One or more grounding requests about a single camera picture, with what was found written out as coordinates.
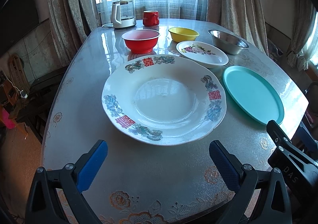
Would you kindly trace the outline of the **stainless steel bowl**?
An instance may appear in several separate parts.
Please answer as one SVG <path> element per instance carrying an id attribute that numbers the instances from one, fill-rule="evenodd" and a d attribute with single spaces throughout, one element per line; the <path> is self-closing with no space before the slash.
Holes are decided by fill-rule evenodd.
<path id="1" fill-rule="evenodd" d="M 211 29 L 208 33 L 212 37 L 213 45 L 230 55 L 238 55 L 249 48 L 244 40 L 224 31 Z"/>

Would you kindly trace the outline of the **small white floral plate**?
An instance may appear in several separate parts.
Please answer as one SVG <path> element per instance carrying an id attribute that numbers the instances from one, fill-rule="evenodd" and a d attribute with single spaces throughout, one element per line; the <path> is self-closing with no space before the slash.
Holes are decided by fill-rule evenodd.
<path id="1" fill-rule="evenodd" d="M 199 41 L 183 41 L 176 45 L 177 51 L 206 68 L 225 66 L 229 62 L 227 55 L 217 47 Z"/>

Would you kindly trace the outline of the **large white dragon phoenix plate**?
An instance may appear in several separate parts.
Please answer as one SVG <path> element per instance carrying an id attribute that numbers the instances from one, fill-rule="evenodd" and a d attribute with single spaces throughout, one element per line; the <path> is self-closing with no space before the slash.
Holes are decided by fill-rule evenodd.
<path id="1" fill-rule="evenodd" d="M 200 140 L 226 115 L 224 88 L 198 63 L 173 55 L 143 56 L 106 80 L 102 107 L 122 133 L 155 146 Z"/>

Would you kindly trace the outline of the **yellow plastic bowl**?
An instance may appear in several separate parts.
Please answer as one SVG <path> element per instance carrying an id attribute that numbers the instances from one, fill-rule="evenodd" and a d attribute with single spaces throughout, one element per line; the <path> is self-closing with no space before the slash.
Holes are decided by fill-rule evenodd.
<path id="1" fill-rule="evenodd" d="M 183 41 L 194 41 L 199 33 L 195 30 L 182 27 L 172 27 L 168 30 L 170 32 L 171 38 L 174 42 L 179 43 Z"/>

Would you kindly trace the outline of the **red plastic bowl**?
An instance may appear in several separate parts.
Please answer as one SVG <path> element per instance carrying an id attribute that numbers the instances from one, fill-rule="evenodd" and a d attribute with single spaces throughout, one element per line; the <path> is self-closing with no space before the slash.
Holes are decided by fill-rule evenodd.
<path id="1" fill-rule="evenodd" d="M 134 54 L 150 53 L 158 42 L 160 33 L 152 29 L 132 30 L 124 33 L 121 38 Z"/>

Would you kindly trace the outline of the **teal plastic plate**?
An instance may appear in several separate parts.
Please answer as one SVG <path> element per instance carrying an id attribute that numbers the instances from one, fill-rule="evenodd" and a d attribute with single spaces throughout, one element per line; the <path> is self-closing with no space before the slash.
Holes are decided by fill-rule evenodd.
<path id="1" fill-rule="evenodd" d="M 226 90 L 237 105 L 262 125 L 281 124 L 283 103 L 274 87 L 261 75 L 243 66 L 230 66 L 223 73 Z"/>

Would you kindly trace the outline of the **dark low side table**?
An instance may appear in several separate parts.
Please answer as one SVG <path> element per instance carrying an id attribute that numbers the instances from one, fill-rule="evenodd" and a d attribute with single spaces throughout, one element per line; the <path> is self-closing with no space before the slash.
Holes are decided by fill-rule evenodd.
<path id="1" fill-rule="evenodd" d="M 53 100 L 67 68 L 64 66 L 36 79 L 18 112 L 16 121 L 30 127 L 40 143 L 43 141 Z"/>

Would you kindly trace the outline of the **wooden shelf cabinet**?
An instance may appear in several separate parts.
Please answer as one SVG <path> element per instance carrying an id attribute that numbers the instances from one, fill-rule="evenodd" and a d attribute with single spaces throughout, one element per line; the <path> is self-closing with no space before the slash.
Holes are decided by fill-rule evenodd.
<path id="1" fill-rule="evenodd" d="M 19 111 L 27 97 L 30 84 L 24 71 L 24 62 L 16 54 L 1 62 L 1 106 L 10 114 Z"/>

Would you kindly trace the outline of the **beige right tied curtain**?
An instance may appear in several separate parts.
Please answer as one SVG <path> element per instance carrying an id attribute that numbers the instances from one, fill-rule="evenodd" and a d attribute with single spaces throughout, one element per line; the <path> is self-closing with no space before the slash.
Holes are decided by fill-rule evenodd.
<path id="1" fill-rule="evenodd" d="M 305 49 L 316 18 L 316 8 L 311 0 L 295 0 L 291 44 L 287 52 L 287 63 L 298 71 L 308 70 L 313 53 Z"/>

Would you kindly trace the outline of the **beige middle curtain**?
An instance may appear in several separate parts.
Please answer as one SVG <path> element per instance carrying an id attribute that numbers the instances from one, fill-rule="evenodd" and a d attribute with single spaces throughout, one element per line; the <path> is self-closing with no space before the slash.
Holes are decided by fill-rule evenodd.
<path id="1" fill-rule="evenodd" d="M 269 54 L 260 0 L 207 0 L 206 20 L 230 30 L 264 54 Z"/>

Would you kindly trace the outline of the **red ceramic mug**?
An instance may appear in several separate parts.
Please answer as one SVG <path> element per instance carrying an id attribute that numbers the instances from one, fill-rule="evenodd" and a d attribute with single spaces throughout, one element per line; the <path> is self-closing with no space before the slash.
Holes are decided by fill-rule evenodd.
<path id="1" fill-rule="evenodd" d="M 144 11 L 143 25 L 146 27 L 158 26 L 160 23 L 158 11 Z"/>

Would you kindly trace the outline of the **beige left curtain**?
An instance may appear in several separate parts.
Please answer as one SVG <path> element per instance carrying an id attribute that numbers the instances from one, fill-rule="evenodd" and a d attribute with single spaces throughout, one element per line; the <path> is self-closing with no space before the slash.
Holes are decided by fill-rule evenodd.
<path id="1" fill-rule="evenodd" d="M 59 62 L 70 64 L 85 39 L 101 26 L 95 0 L 47 0 L 50 30 Z"/>

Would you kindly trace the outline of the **white glass electric kettle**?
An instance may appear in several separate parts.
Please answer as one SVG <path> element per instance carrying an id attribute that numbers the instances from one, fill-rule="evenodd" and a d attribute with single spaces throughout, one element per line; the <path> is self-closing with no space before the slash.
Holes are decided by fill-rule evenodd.
<path id="1" fill-rule="evenodd" d="M 136 25 L 134 0 L 118 0 L 112 3 L 111 23 L 115 29 Z"/>

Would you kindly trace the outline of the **black wall television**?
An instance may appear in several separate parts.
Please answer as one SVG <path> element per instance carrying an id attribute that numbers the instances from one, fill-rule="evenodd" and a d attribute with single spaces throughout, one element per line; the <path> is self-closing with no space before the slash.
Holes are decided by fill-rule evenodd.
<path id="1" fill-rule="evenodd" d="M 8 0 L 1 8 L 1 54 L 38 25 L 35 0 Z"/>

